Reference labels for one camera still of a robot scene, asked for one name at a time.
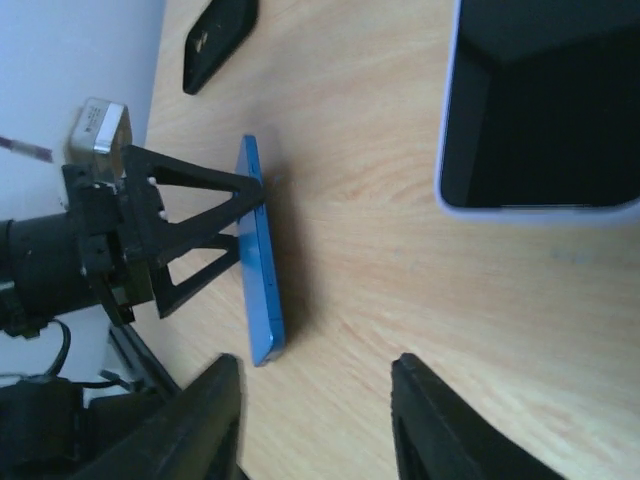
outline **wood grain surface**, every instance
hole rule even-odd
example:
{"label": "wood grain surface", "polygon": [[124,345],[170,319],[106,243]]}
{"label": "wood grain surface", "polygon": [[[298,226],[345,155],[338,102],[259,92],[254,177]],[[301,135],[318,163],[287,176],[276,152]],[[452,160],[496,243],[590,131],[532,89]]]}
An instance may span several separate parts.
{"label": "wood grain surface", "polygon": [[[137,328],[186,385],[245,362],[252,478],[392,479],[390,364],[419,355],[570,478],[640,478],[640,229],[454,221],[433,196],[450,0],[264,0],[251,38],[181,91],[203,0],[169,0],[147,147],[232,170],[257,135],[289,343],[249,361],[239,268]],[[164,191],[170,220],[215,204]],[[207,260],[172,265],[188,275]]]}

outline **cable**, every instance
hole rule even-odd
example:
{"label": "cable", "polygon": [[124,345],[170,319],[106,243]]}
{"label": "cable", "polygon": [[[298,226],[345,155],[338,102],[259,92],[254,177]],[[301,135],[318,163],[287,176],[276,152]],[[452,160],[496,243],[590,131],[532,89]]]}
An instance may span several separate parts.
{"label": "cable", "polygon": [[118,382],[114,381],[106,381],[106,382],[74,382],[76,385],[80,385],[82,388],[92,388],[92,389],[100,389],[100,388],[110,388],[118,386]]}
{"label": "cable", "polygon": [[64,366],[64,362],[67,361],[67,355],[69,355],[69,348],[71,348],[71,329],[57,318],[54,318],[51,322],[57,323],[62,329],[62,346],[55,360],[43,375],[57,377]]}

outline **black screen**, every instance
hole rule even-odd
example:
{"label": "black screen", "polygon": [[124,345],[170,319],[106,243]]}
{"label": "black screen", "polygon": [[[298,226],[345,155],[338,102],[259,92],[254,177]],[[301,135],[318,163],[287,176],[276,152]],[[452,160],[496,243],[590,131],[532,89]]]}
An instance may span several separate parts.
{"label": "black screen", "polygon": [[449,204],[640,197],[640,1],[466,0],[454,62]]}

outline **white wall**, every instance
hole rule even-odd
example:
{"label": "white wall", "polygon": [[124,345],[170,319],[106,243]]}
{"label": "white wall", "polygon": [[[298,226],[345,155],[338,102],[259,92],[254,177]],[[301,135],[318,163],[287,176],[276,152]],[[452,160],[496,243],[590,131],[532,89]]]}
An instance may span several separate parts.
{"label": "white wall", "polygon": [[[2,0],[0,136],[52,149],[54,164],[0,149],[0,219],[63,211],[63,145],[87,97],[127,104],[134,143],[144,144],[164,8],[165,0]],[[62,375],[93,378],[106,315],[94,307],[62,319],[73,334]],[[57,326],[30,341],[0,334],[0,373],[41,372],[60,340]]]}

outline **blue smartphone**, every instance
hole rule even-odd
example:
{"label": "blue smartphone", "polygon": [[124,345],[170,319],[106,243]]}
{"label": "blue smartphone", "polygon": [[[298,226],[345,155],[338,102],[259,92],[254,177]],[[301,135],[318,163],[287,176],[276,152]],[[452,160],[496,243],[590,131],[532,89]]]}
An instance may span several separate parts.
{"label": "blue smartphone", "polygon": [[[245,135],[242,139],[236,173],[256,178],[263,183],[258,143],[252,135]],[[258,367],[276,358],[285,345],[284,321],[266,205],[260,205],[238,220],[238,242],[251,358]]]}

